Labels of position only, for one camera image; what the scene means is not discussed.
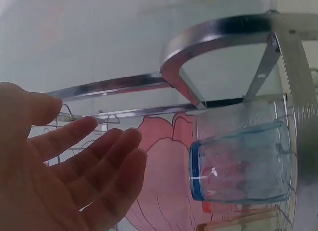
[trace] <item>stainless steel rack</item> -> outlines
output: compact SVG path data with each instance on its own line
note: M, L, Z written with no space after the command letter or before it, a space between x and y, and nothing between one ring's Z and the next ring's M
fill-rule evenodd
M302 203L308 194L318 193L318 103L302 41L318 40L318 15L270 11L260 15L243 15L208 21L174 37L162 51L160 72L112 79L48 93L64 102L172 87L189 100L189 104L129 109L93 114L100 123L119 122L120 118L163 113L204 110L255 99L261 86L281 57L282 73L288 81L284 101L290 129L293 161L293 187L288 202L281 204L284 229L310 230L317 221L318 201ZM203 53L225 47L266 43L266 50L244 98L204 101L182 65ZM69 111L68 119L74 118Z

